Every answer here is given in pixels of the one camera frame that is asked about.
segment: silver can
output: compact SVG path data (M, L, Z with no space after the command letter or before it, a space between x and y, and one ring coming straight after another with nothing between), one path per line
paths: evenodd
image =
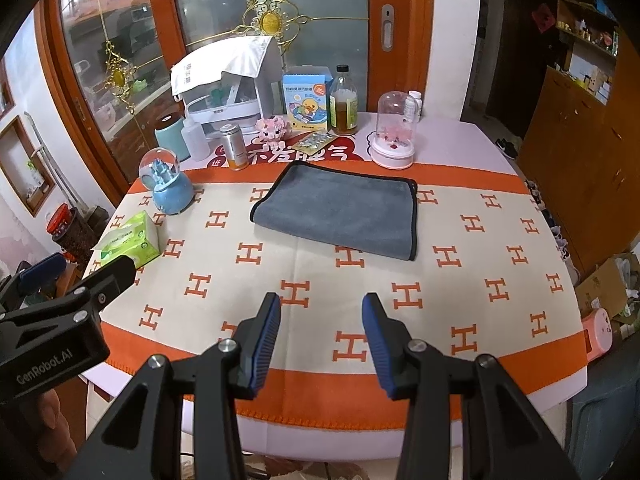
M229 169L238 171L246 168L249 165L249 155L246 152L240 126L233 123L225 124L220 128L220 134Z

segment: screw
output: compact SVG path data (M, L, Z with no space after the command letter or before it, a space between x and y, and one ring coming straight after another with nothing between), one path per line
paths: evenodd
M495 365L495 357L493 357L493 356L491 356L489 354L479 355L478 358L476 359L476 361L478 361L478 364L482 368L490 368L490 367Z
M85 320L89 313L86 310L80 310L74 314L74 322L80 323L82 320Z
M422 339L411 339L411 341L406 344L406 347L411 350L411 352L424 352L427 349L427 343Z
M238 348L238 343L236 343L233 339L223 339L218 343L218 350L220 350L223 354L228 354L229 352L233 352L236 348Z
M166 358L163 355L156 354L156 355L152 355L146 361L146 364L148 364L152 368L160 368L160 367L164 366L164 362L165 361L166 361Z

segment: green tissue package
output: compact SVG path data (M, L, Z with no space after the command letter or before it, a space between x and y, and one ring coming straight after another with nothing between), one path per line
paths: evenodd
M160 255L156 225L146 211L141 211L124 222L122 227L105 234L94 251L100 251L101 265L124 254L139 269Z

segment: brown cabinet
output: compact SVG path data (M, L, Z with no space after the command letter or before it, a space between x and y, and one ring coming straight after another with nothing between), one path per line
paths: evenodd
M640 117L632 117L633 100L624 90L631 85L640 94L640 58L630 43L621 44L618 57L606 106L567 76L547 69L518 156L520 169L538 184L562 226L583 276L625 250L640 231ZM631 61L637 63L634 75L628 70Z

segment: folded cloth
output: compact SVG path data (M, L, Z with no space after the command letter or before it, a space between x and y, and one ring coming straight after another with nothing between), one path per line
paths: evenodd
M254 205L258 225L317 242L414 260L414 180L290 163Z

